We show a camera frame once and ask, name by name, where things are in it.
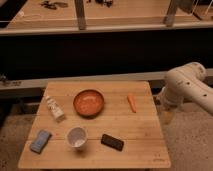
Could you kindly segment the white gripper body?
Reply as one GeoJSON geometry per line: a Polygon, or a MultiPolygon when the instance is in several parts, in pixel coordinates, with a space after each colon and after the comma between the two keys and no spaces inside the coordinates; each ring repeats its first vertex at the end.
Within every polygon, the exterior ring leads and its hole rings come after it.
{"type": "Polygon", "coordinates": [[[177,107],[176,102],[173,100],[174,97],[174,92],[167,87],[163,87],[160,93],[157,95],[157,99],[166,110],[172,110],[177,107]]]}

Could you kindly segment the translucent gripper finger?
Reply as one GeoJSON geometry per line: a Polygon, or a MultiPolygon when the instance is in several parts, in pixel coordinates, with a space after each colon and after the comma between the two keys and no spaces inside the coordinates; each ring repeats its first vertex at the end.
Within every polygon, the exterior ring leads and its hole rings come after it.
{"type": "Polygon", "coordinates": [[[173,119],[173,111],[171,109],[162,109],[160,111],[160,118],[163,124],[169,124],[173,119]]]}

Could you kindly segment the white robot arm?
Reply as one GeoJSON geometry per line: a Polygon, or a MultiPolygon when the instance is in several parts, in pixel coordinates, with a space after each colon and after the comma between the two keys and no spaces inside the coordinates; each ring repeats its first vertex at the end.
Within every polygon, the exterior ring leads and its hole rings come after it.
{"type": "Polygon", "coordinates": [[[213,116],[213,88],[204,83],[206,75],[205,67],[198,62],[175,67],[165,74],[165,86],[158,95],[163,106],[161,119],[164,124],[172,121],[174,111],[185,99],[213,116]]]}

